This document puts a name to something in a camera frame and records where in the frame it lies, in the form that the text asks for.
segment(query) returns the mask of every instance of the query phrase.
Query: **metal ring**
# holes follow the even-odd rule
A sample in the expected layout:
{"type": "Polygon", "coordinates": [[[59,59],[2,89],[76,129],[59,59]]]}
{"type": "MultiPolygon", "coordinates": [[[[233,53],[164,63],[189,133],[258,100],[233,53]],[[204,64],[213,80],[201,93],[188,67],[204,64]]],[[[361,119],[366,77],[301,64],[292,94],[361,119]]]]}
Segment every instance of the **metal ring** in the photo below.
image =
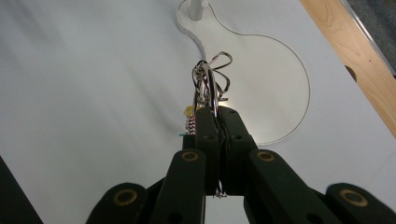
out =
{"type": "Polygon", "coordinates": [[[266,151],[259,151],[257,157],[262,161],[274,161],[275,156],[272,153],[266,151]]]}
{"type": "Polygon", "coordinates": [[[185,152],[183,154],[181,154],[181,158],[183,158],[183,160],[185,161],[196,161],[198,160],[198,154],[196,154],[195,152],[185,152]]]}
{"type": "Polygon", "coordinates": [[[137,193],[134,189],[122,189],[113,196],[113,203],[118,206],[126,206],[133,203],[136,198],[137,193]],[[125,199],[121,198],[121,196],[125,196],[125,194],[128,194],[128,197],[126,197],[125,199]]]}
{"type": "Polygon", "coordinates": [[[341,189],[340,190],[340,195],[342,198],[344,198],[347,202],[358,206],[358,207],[365,207],[369,202],[367,199],[361,195],[360,193],[356,192],[355,190],[352,189],[341,189]],[[358,201],[351,198],[350,196],[358,197],[358,201]]]}

